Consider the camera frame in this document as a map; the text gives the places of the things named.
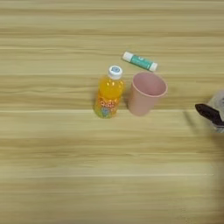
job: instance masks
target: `white bottle cap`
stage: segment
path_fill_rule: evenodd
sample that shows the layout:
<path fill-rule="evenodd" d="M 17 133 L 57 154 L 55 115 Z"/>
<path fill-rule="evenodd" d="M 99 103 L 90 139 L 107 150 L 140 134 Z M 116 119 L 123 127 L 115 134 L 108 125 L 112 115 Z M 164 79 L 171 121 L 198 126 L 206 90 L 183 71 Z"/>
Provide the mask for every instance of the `white bottle cap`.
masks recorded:
<path fill-rule="evenodd" d="M 123 70 L 119 66 L 111 66 L 108 69 L 108 76 L 112 80 L 119 80 L 122 78 Z"/>
<path fill-rule="evenodd" d="M 130 62 L 133 56 L 134 56 L 133 53 L 131 53 L 131 52 L 125 52 L 125 53 L 123 54 L 122 58 L 123 58 L 124 60 Z"/>
<path fill-rule="evenodd" d="M 150 71 L 155 72 L 158 68 L 158 63 L 153 62 L 150 66 Z"/>

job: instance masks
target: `plastic cup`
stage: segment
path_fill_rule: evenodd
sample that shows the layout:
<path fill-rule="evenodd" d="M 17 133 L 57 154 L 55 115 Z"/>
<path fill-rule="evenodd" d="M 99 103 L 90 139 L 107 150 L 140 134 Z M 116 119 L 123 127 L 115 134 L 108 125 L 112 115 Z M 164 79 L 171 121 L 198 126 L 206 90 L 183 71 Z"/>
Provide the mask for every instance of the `plastic cup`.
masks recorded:
<path fill-rule="evenodd" d="M 167 93 L 167 85 L 154 73 L 134 76 L 129 95 L 129 111 L 135 116 L 145 116 Z"/>

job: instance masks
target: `lip balm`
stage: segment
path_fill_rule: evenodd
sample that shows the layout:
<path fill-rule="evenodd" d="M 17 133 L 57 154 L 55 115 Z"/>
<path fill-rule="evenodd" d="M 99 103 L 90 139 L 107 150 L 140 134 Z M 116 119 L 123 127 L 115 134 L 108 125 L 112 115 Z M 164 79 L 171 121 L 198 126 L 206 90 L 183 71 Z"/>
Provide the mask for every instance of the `lip balm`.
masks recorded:
<path fill-rule="evenodd" d="M 144 59 L 142 57 L 139 57 L 137 55 L 135 55 L 134 53 L 131 52 L 125 52 L 122 56 L 122 58 L 126 61 L 128 61 L 129 63 L 142 67 L 146 70 L 149 70 L 151 72 L 155 72 L 158 68 L 158 64 L 153 62 L 153 61 L 149 61 L 147 59 Z"/>

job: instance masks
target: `orange juice bottle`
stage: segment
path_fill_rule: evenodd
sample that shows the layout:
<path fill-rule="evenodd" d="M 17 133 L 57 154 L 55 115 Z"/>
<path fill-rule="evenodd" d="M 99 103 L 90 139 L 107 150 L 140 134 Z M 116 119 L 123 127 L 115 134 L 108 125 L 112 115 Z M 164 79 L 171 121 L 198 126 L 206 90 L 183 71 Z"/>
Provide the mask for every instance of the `orange juice bottle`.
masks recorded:
<path fill-rule="evenodd" d="M 123 70 L 119 66 L 111 66 L 108 75 L 100 80 L 99 92 L 94 105 L 94 111 L 99 117 L 111 118 L 116 115 L 124 89 L 122 75 Z"/>

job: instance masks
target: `plastic bottle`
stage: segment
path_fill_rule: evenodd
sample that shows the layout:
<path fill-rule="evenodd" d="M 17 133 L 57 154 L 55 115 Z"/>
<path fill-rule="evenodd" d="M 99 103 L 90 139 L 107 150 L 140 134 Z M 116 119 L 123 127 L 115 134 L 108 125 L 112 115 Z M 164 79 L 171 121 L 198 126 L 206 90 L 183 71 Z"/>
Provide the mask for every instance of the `plastic bottle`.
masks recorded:
<path fill-rule="evenodd" d="M 119 66 L 111 66 L 108 75 L 100 80 L 99 92 L 94 105 L 94 111 L 99 117 L 111 118 L 116 115 L 124 90 L 122 74 L 123 70 Z"/>

